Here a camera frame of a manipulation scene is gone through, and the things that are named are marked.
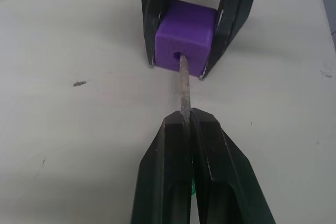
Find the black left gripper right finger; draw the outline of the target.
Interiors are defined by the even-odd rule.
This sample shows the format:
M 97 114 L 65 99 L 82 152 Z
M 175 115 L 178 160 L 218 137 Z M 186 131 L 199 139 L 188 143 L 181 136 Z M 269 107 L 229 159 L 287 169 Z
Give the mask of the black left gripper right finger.
M 191 148 L 200 223 L 275 223 L 248 158 L 212 114 L 196 108 Z

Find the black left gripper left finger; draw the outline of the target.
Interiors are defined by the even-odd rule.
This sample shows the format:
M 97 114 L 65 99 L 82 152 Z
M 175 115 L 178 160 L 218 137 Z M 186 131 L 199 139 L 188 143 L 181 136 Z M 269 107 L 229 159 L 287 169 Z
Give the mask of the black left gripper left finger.
M 140 161 L 131 223 L 190 222 L 192 159 L 180 111 L 164 118 Z

